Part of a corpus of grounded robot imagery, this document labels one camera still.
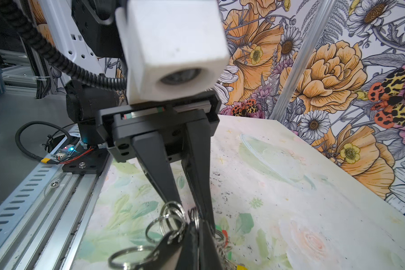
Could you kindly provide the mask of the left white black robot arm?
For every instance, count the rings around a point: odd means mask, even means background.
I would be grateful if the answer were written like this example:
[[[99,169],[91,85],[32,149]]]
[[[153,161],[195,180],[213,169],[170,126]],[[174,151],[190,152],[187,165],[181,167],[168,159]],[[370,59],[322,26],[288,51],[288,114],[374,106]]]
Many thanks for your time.
[[[42,1],[58,68],[74,88],[124,90],[128,105],[96,112],[119,162],[137,158],[164,201],[180,201],[170,164],[181,161],[201,218],[214,226],[210,139],[213,87],[229,53],[216,1]]]

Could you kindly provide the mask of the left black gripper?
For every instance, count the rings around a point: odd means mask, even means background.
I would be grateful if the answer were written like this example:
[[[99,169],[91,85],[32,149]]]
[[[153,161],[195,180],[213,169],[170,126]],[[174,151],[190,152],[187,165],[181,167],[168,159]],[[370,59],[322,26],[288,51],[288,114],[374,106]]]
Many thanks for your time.
[[[161,199],[181,202],[169,162],[182,167],[200,217],[215,231],[210,193],[210,138],[219,124],[215,91],[163,102],[102,109],[96,128],[119,162],[137,158]]]

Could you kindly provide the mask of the large metal keyring with keys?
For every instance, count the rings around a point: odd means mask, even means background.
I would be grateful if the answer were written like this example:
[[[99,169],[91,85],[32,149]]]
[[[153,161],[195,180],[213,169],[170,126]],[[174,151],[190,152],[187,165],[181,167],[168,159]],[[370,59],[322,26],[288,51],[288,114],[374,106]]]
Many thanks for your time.
[[[139,245],[122,249],[108,258],[108,265],[114,270],[175,270],[182,249],[187,226],[195,222],[199,233],[199,223],[203,220],[194,207],[185,212],[175,201],[164,204],[160,215],[145,231],[150,245]],[[232,250],[225,230],[211,232],[223,270],[245,270],[243,264],[236,264],[228,258]]]

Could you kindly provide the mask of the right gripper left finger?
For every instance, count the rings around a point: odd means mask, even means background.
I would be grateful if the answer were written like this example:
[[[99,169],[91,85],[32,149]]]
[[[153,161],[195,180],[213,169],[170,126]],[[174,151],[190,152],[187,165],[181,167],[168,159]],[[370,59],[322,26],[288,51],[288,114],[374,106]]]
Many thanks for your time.
[[[175,270],[199,269],[199,234],[195,222],[191,222],[184,234],[182,249]]]

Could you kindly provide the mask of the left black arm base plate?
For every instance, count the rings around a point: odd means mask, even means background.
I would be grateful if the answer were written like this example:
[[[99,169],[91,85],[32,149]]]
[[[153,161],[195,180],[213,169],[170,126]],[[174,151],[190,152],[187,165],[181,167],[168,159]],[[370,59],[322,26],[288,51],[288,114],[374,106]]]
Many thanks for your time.
[[[62,166],[63,173],[72,174],[101,174],[109,158],[107,149],[93,148],[81,157]]]

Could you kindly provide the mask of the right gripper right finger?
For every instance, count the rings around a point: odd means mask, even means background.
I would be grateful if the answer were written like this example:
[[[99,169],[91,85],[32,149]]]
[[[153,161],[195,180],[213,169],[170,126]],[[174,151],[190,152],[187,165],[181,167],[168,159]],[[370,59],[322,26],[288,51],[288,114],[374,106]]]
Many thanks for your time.
[[[214,237],[206,221],[199,223],[199,264],[200,270],[222,270]]]

